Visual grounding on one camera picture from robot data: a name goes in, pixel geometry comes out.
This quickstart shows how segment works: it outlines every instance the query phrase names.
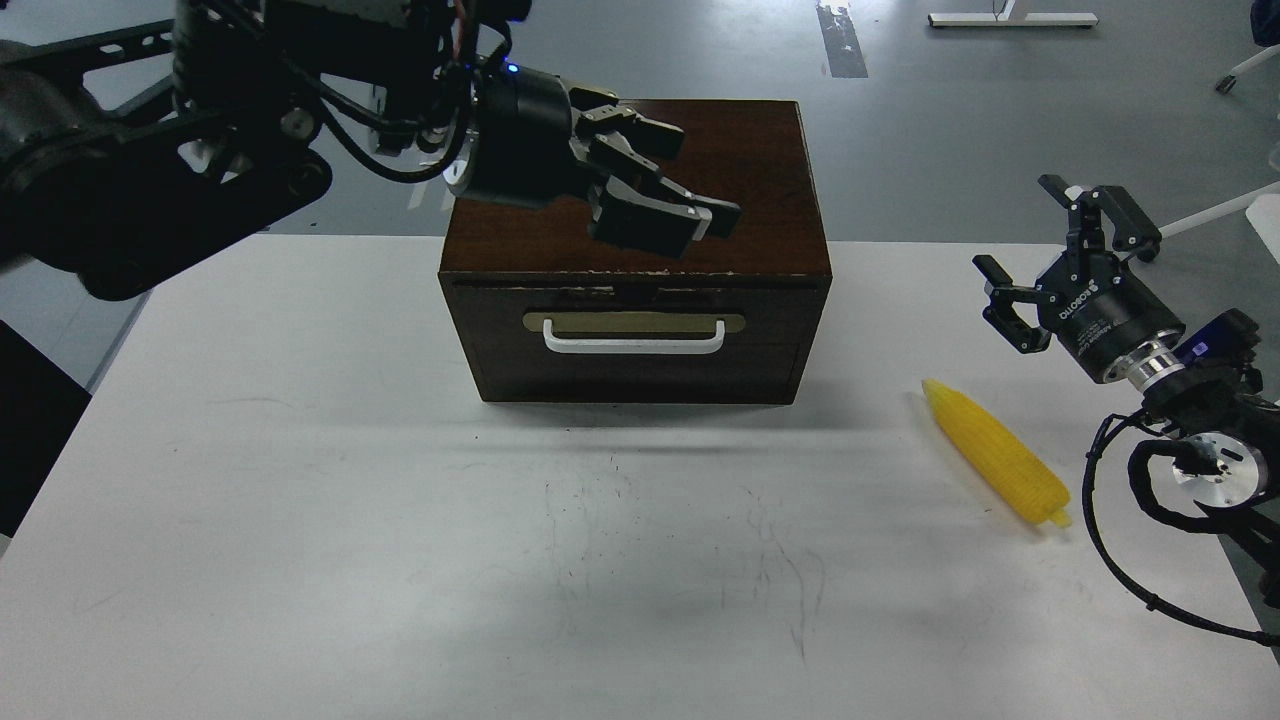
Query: white table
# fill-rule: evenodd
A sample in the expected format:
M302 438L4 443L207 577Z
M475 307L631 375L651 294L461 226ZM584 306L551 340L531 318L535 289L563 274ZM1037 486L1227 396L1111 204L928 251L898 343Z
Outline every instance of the white table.
M1249 219L1249 224L1262 238L1262 245L1267 247L1276 263L1280 263L1280 195L1260 195L1249 202L1244 217Z
M155 293L0 560L0 716L1274 719L1268 651L1144 611L924 409L1078 484L1138 398L1016 355L969 265L1057 249L833 243L794 406L596 407L477 400L439 247L255 237ZM1120 561L1253 626L1128 447Z

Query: wooden drawer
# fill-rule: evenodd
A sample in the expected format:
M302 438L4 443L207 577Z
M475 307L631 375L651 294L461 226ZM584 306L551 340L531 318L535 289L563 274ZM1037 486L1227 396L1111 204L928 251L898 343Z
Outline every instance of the wooden drawer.
M460 201L439 278L480 396L791 402L831 286L795 104L636 105L686 131L667 174L741 204L742 220L732 237L671 260L593 241L590 209L576 200L538 211Z
M543 402L788 404L822 313L826 288L657 288L646 304L593 288L453 288L454 323L480 396ZM618 322L640 315L643 322ZM562 319L577 319L576 324ZM568 341L635 341L622 352L558 352L541 320ZM704 341L727 323L718 350L636 352Z

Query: drawer handle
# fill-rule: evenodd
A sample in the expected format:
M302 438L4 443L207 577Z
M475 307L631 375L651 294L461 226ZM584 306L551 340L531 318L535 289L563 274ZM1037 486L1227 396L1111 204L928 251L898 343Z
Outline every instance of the drawer handle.
M552 352L572 355L710 355L724 346L724 320L716 320L716 334L705 340L580 340L556 337L552 319L544 318L543 341Z

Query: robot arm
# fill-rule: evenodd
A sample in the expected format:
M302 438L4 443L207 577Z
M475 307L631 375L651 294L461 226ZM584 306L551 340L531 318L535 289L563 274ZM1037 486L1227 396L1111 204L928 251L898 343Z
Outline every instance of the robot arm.
M31 255L106 300L134 296L320 199L321 127L365 168L462 197L593 205L603 242L678 258L741 210L663 177L682 133L605 90L507 61L530 0L177 0L172 22L28 47L0 42L0 260ZM461 26L454 37L456 26ZM480 27L502 36L476 53ZM173 73L105 111L84 73L161 54ZM372 109L320 81L374 86ZM417 146L402 172L374 152ZM195 155L192 161L184 159Z
M1056 176L1041 184L1068 210L1066 249L1033 287L1012 284L989 255L974 258L987 278L989 305L983 316L1020 352L1039 352L1057 337L1096 383L1128 379L1142 393L1142 411L1106 429L1088 454L1085 521L1114 574L1148 609L1196 626L1268 646L1280 637L1225 628L1193 616L1138 585L1110 559L1092 514L1097 459L1125 425L1158 428L1162 439L1138 443L1129 460L1130 487L1139 507L1166 525L1190 533L1226 534L1263 569L1260 591L1280 607L1280 527L1254 507L1280 496L1280 407L1258 397L1262 377L1252 366L1258 325L1229 310L1189 338L1185 324L1129 269L1133 256L1153 259L1160 232L1121 187L1069 188ZM1115 225L1110 247L1102 228ZM1014 304L1034 305L1030 327ZM1174 479L1190 493L1203 516L1190 518L1160 505L1148 462L1172 459Z

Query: black metal bracket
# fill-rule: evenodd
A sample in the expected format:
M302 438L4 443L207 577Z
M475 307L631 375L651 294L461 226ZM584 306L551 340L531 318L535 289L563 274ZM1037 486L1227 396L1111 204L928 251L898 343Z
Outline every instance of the black metal bracket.
M987 297L991 299L989 305L982 311L983 319L1024 355L1047 348L1053 336L1044 328L1028 325L1018 315L1014 304L1053 305L1059 301L1057 295L1034 287L1015 286L1014 279L991 255L977 255L973 264L987 278Z
M72 79L78 85L84 73L170 51L173 51L173 20L160 20L32 47L29 53L0 63L0 67Z

